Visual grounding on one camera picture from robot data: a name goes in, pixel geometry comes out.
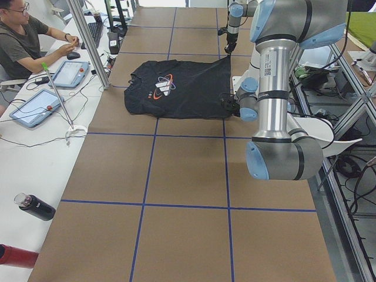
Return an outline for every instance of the white desk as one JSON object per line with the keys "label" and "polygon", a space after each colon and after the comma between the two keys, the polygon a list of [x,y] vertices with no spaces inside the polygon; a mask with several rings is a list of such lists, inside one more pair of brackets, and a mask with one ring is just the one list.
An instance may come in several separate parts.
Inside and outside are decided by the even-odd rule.
{"label": "white desk", "polygon": [[[87,20],[93,21],[93,18],[88,17]],[[70,21],[64,31],[72,35],[78,35],[74,20]],[[109,54],[106,32],[106,28],[103,28],[103,35],[98,47],[99,55],[104,53],[101,56],[103,64]],[[50,52],[57,50],[63,44],[66,44],[66,42],[56,41],[52,45]],[[75,51],[81,54],[81,58],[77,59],[77,61],[90,61],[86,50],[81,50],[78,47]],[[60,58],[60,60],[51,65],[50,71],[56,71],[64,60],[66,60],[66,57]],[[77,89],[60,90],[59,93],[67,100],[70,93],[76,92],[89,82],[91,76],[92,74],[88,72]],[[29,82],[19,91],[16,99],[27,100],[40,89],[51,89],[45,84],[37,89],[27,90],[26,86],[28,84]],[[82,92],[88,97],[88,102],[83,112],[74,121],[76,125],[89,126],[102,91],[103,88],[98,77],[93,78],[90,84],[84,88]],[[86,98],[81,94],[77,94],[65,103],[72,119],[79,113],[85,101]],[[15,107],[10,105],[0,118],[0,121],[9,120],[9,114],[14,109]],[[61,108],[58,109],[58,112],[64,116]],[[54,113],[41,125],[33,129],[27,129],[14,121],[0,122],[0,134],[4,139],[33,145],[57,137],[64,137],[68,127],[67,121],[63,120],[59,114]],[[75,135],[82,136],[84,134],[84,132],[78,131]],[[57,207],[83,140],[84,138],[71,138],[69,146],[66,145],[65,140],[57,140],[32,148],[0,140],[0,244],[25,250],[40,251],[51,221],[42,221],[20,210],[13,203],[14,196],[20,192],[34,194],[53,207]],[[0,265],[0,281],[24,282],[28,280],[31,271],[31,269],[26,268]]]}

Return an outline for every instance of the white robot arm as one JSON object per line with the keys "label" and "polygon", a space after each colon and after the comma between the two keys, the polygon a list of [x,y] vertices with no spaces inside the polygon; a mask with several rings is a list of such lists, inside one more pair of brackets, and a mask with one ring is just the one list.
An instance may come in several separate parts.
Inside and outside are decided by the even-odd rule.
{"label": "white robot arm", "polygon": [[312,49],[340,40],[346,9],[347,0],[234,1],[229,6],[226,52],[236,46],[241,17],[253,16],[250,40],[260,53],[259,83],[247,78],[237,91],[241,118],[259,121],[246,149],[254,178],[300,180],[320,169],[321,147],[287,113],[290,51],[296,44]]}

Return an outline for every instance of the black mouse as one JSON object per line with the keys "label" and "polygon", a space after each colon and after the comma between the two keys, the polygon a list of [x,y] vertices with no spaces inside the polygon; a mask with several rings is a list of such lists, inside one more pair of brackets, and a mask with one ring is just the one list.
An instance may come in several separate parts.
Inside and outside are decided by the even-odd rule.
{"label": "black mouse", "polygon": [[77,59],[77,58],[80,58],[80,57],[81,57],[80,53],[77,53],[77,52],[68,53],[67,56],[66,56],[66,58],[68,60],[74,60],[74,59]]}

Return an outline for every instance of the keyboard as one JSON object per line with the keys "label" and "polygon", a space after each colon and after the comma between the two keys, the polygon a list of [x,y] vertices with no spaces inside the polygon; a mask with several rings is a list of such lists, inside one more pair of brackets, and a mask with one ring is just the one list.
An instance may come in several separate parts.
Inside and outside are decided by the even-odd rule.
{"label": "keyboard", "polygon": [[[94,39],[95,46],[98,48],[100,38],[102,37],[103,22],[90,22],[88,23],[88,27]],[[81,49],[86,49],[84,42],[81,44]]]}

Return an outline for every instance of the tablet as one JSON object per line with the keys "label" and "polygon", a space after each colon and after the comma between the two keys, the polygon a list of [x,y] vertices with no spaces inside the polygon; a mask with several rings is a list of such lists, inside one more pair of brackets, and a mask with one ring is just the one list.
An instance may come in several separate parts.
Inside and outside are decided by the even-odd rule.
{"label": "tablet", "polygon": [[64,61],[52,79],[56,87],[76,88],[89,70],[89,62]]}
{"label": "tablet", "polygon": [[56,94],[42,89],[10,113],[9,117],[26,127],[34,127],[43,122],[58,107],[60,107],[60,101]]}

